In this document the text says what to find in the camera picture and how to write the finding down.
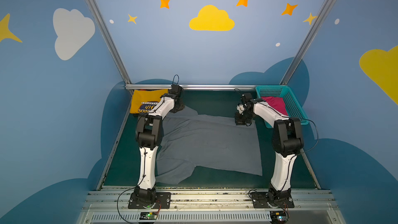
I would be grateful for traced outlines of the grey t-shirt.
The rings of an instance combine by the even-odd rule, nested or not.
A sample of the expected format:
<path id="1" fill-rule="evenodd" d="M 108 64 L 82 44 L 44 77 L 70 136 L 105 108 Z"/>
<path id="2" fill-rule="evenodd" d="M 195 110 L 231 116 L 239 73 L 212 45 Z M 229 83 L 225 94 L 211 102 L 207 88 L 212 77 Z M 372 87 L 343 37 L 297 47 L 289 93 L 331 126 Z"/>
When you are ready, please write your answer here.
<path id="1" fill-rule="evenodd" d="M 164 137 L 157 154 L 160 183 L 177 185 L 196 167 L 261 176 L 257 127 L 236 125 L 229 117 L 200 115 L 187 107 L 163 119 Z"/>

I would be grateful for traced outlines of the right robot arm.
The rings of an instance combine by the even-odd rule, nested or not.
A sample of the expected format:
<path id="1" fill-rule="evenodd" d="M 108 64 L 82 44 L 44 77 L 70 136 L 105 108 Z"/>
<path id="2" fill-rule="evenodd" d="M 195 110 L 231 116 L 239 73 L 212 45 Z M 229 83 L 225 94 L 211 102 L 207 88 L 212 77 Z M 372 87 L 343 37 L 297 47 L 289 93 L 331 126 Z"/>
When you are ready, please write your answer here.
<path id="1" fill-rule="evenodd" d="M 304 147 L 301 121 L 279 112 L 261 98 L 253 99 L 250 93 L 242 94 L 240 100 L 235 113 L 237 125 L 249 126 L 254 116 L 259 116 L 273 127 L 272 148 L 276 157 L 266 199 L 270 205 L 287 203 L 291 198 L 294 162 Z"/>

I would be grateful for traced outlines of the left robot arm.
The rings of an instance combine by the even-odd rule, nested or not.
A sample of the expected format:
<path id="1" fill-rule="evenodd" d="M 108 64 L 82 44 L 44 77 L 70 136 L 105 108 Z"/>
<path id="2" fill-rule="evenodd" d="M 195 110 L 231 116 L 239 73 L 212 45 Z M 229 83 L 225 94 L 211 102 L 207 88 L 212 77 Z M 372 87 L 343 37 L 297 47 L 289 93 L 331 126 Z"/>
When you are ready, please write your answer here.
<path id="1" fill-rule="evenodd" d="M 140 114 L 136 126 L 136 141 L 140 151 L 140 177 L 134 188 L 133 200 L 145 206 L 156 202 L 155 161 L 163 139 L 163 120 L 168 113 L 183 110 L 180 94 L 166 93 L 153 109 Z"/>

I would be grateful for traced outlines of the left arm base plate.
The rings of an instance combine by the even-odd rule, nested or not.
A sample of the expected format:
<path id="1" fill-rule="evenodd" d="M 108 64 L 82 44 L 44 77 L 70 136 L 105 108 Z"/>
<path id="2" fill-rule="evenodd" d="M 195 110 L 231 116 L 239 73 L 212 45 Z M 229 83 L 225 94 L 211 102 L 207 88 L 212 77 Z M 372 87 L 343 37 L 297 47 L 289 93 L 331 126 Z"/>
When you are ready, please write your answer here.
<path id="1" fill-rule="evenodd" d="M 171 204 L 170 192 L 157 192 L 154 194 L 144 194 L 139 196 L 132 193 L 129 199 L 128 209 L 169 209 Z"/>

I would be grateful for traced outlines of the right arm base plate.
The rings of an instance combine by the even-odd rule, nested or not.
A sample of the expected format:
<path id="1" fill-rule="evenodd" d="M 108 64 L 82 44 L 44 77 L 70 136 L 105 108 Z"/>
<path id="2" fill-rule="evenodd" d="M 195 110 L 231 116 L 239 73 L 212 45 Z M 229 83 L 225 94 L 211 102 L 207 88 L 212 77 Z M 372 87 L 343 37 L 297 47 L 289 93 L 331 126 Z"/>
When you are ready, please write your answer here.
<path id="1" fill-rule="evenodd" d="M 290 191 L 265 192 L 251 190 L 248 197 L 252 200 L 254 208 L 294 208 Z"/>

